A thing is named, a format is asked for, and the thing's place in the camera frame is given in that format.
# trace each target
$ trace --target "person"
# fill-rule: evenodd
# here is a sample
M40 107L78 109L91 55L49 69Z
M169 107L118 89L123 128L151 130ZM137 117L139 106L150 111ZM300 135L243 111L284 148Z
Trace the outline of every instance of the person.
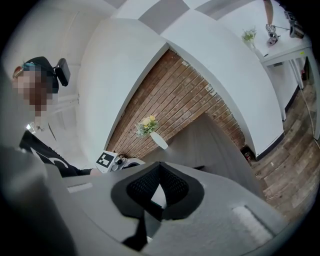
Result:
M281 0L275 0L275 1L279 3L279 5L285 10L284 13L286 15L286 18L289 20L289 24L290 24L290 29L289 29L290 37L302 39L305 35L303 27L298 23L293 13L289 11L288 6L285 3L282 3L283 1ZM263 3L264 3L266 22L267 22L265 28L271 38L272 37L277 38L276 40L274 40L274 43L272 43L273 45L278 41L278 36L276 34L276 26L272 25L274 21L274 7L271 0L263 0Z
M48 60L44 57L28 60L14 70L12 78L14 90L22 95L26 104L34 108L35 117L45 115L47 106L52 103L53 94L57 94L59 90L57 77ZM32 153L43 163L55 165L62 177L102 174L97 168L78 169L69 164L28 130L19 147Z

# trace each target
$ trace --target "flower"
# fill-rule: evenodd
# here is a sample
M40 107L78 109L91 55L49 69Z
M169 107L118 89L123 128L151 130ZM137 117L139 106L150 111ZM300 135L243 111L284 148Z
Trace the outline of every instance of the flower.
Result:
M145 125L145 126L148 125L149 122L150 122L149 118L145 118L145 119L143 119L143 121L142 121L143 125Z

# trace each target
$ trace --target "brick wall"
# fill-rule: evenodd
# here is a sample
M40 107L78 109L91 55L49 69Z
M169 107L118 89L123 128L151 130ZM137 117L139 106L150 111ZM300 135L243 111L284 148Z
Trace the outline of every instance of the brick wall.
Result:
M241 149L245 138L237 121L223 99L210 88L192 66L168 50L132 96L106 150L142 158L158 145L150 136L137 138L136 123L156 116L156 132L167 141L203 113L208 113Z

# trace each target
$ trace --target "white desk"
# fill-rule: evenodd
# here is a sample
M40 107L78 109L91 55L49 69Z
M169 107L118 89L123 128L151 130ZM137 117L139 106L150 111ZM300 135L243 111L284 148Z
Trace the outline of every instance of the white desk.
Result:
M289 36L289 31L286 31L281 35L278 42L275 45L270 47L270 50L267 56L265 57L258 56L258 57L264 69L266 70L267 74L269 75L270 79L271 79L271 76L270 76L270 73L268 72L268 68L267 68L268 66L276 63L280 63L280 62L289 61L300 88L303 88L303 82L301 79L300 71L295 63L295 59L298 59L301 57L308 57L311 71L314 77L314 87L315 87L315 92L317 96L316 124L315 124L313 137L316 140L318 140L320 136L320 100L318 100L318 97L320 96L320 74L319 74L317 62L312 52L311 46L312 46L311 41L306 35L303 37L303 39L291 38Z

